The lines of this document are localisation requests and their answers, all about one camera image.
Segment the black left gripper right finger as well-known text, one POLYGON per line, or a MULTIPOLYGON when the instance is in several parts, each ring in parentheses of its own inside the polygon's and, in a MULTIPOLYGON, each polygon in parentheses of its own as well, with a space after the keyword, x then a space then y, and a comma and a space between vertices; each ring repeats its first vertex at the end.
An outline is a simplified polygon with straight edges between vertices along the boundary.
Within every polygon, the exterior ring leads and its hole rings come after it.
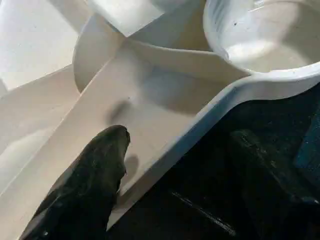
POLYGON ((229 135, 230 158, 261 240, 318 240, 320 198, 289 160, 248 129, 229 135))

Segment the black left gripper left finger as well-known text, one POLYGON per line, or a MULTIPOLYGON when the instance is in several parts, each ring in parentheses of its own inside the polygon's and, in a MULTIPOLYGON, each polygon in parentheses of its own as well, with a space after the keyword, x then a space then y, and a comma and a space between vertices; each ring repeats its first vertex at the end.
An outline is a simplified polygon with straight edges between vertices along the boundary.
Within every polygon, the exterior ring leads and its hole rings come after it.
POLYGON ((107 239, 130 142, 123 125, 99 132, 55 181, 20 239, 107 239))

